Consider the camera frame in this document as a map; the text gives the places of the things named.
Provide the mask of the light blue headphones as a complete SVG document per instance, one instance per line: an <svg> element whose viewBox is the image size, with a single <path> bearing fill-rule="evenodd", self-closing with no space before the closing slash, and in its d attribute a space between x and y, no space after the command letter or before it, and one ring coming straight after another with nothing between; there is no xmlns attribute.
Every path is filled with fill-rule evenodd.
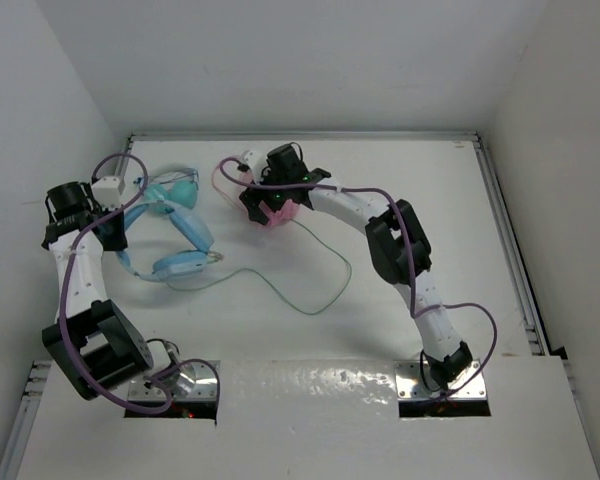
<svg viewBox="0 0 600 480"><path fill-rule="evenodd" d="M168 200L141 202L124 214L129 246L116 253L132 276L151 283L188 279L224 255L209 227L191 208Z"/></svg>

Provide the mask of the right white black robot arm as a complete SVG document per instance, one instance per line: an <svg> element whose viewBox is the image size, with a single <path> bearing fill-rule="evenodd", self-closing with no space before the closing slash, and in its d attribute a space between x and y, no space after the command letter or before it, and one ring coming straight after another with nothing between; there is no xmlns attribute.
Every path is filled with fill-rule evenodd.
<svg viewBox="0 0 600 480"><path fill-rule="evenodd" d="M375 272L396 288L421 337L429 372L446 390L473 357L452 326L430 274L431 245L413 206L374 188L342 186L321 168L310 170L291 144L268 154L244 152L238 169L252 180L239 195L250 220L265 224L266 210L286 203L304 206L344 222L364 235Z"/></svg>

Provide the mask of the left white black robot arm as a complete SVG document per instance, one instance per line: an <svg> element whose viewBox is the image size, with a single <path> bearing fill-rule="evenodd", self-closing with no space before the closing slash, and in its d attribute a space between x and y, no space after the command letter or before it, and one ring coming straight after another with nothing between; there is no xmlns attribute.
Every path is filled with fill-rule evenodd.
<svg viewBox="0 0 600 480"><path fill-rule="evenodd" d="M146 341L109 299L102 273L103 254L127 247L122 213L80 232L122 205L123 182L104 176L68 182L45 198L48 225L42 247L54 257L60 291L66 295L64 337L54 323L42 330L42 342L79 395L92 400L136 378L154 375L177 362L176 346Z"/></svg>

